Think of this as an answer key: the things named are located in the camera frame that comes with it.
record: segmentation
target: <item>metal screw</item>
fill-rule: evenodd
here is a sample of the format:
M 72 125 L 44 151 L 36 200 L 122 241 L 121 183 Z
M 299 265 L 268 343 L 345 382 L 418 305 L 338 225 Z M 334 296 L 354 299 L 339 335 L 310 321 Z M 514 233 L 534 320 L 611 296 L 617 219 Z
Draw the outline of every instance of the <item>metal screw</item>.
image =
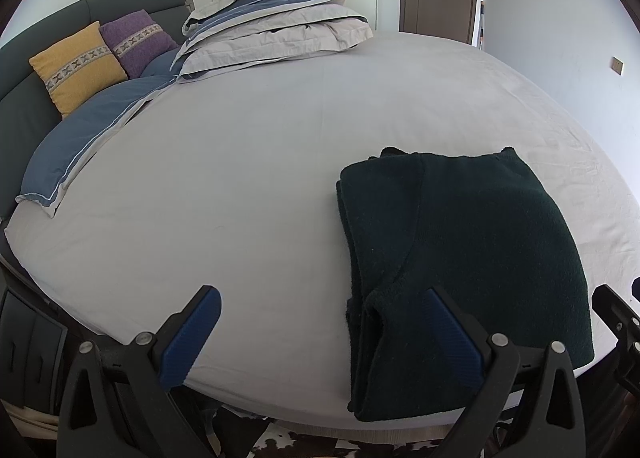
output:
M 551 343 L 551 349 L 556 353 L 564 353 L 564 345 L 560 341 L 553 341 Z
M 136 344 L 138 346 L 146 346 L 154 338 L 152 333 L 142 332 L 136 335 Z
M 491 342 L 496 346 L 504 347 L 509 344 L 509 338 L 503 333 L 494 333 L 491 335 Z
M 92 349 L 94 349 L 94 343 L 85 341 L 79 346 L 78 351 L 80 351 L 80 353 L 89 353 Z

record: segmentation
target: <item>leather headboard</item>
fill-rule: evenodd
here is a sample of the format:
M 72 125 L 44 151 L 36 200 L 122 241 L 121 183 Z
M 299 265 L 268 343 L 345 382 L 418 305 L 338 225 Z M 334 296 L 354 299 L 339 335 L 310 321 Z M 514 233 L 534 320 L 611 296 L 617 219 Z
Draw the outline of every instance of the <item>leather headboard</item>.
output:
M 36 147 L 61 120 L 29 59 L 94 21 L 144 9 L 178 44 L 190 14 L 186 0 L 80 0 L 45 17 L 0 48 L 0 219 L 14 211 Z

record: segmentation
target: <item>light switch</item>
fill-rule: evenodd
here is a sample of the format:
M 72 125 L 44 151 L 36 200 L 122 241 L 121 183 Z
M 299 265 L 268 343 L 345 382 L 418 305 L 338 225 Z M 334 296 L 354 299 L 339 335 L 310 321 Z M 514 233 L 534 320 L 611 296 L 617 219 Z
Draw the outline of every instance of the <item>light switch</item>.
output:
M 622 75 L 622 68 L 625 65 L 622 60 L 616 59 L 616 57 L 611 57 L 611 69 L 614 70 L 618 75 Z

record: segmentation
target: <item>fitted sheet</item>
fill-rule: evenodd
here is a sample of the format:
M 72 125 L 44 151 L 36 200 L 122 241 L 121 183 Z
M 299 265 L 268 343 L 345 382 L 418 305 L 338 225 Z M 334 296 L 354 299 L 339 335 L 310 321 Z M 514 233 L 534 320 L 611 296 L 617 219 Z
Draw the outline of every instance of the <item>fitted sheet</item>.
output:
M 607 156 L 499 60 L 426 36 L 377 34 L 174 84 L 85 165 L 54 218 L 22 202 L 6 235 L 47 295 L 123 343 L 215 285 L 222 317 L 187 380 L 214 398 L 323 427 L 448 424 L 459 412 L 365 424 L 346 409 L 350 261 L 335 182 L 387 146 L 514 147 L 564 215 L 590 293 L 606 282 L 640 310 L 640 212 Z M 591 321 L 593 365 L 615 338 Z

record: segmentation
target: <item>folded sweater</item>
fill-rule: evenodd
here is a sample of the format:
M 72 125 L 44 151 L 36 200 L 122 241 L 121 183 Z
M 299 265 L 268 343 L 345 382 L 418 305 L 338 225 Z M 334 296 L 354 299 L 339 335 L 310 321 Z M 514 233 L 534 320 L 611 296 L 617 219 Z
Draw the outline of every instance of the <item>folded sweater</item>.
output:
M 405 154 L 350 165 L 337 183 L 351 255 L 350 411 L 363 422 L 466 406 L 426 318 L 443 287 L 488 333 L 593 360 L 588 289 L 560 210 L 513 148 Z

